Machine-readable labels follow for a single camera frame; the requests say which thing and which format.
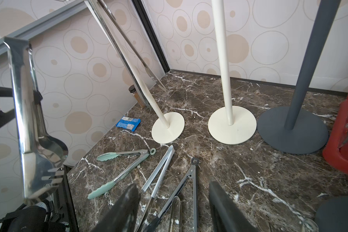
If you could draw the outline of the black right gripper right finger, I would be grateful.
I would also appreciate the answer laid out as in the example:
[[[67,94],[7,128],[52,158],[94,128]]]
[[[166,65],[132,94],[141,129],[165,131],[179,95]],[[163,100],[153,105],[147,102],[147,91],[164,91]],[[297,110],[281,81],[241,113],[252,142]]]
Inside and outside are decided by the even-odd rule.
[[[257,232],[216,181],[209,183],[210,212],[215,232]]]

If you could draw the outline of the slim steel tongs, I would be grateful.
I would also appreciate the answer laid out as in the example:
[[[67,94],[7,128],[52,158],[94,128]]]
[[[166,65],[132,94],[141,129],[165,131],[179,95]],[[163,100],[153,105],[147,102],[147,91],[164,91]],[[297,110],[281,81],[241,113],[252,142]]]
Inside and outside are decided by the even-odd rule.
[[[12,37],[4,37],[3,42],[11,69],[24,203],[32,206],[62,183],[68,149],[46,131],[31,43]]]

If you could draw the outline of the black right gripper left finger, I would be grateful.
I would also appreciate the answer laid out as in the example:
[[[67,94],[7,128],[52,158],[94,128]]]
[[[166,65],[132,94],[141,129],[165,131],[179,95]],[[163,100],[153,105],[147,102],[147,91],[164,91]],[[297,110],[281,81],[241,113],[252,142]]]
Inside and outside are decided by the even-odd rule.
[[[136,184],[130,184],[114,206],[91,231],[134,232],[140,196]]]

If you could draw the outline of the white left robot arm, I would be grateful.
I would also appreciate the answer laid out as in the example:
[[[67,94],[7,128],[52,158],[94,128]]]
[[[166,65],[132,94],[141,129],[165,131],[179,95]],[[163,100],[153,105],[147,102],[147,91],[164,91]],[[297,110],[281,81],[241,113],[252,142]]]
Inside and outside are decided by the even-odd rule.
[[[0,97],[12,97],[12,89],[0,87]],[[0,109],[0,128],[14,119],[14,110]],[[63,181],[53,194],[53,201],[44,200],[45,208],[22,204],[0,219],[1,232],[78,232],[70,187],[65,169]]]

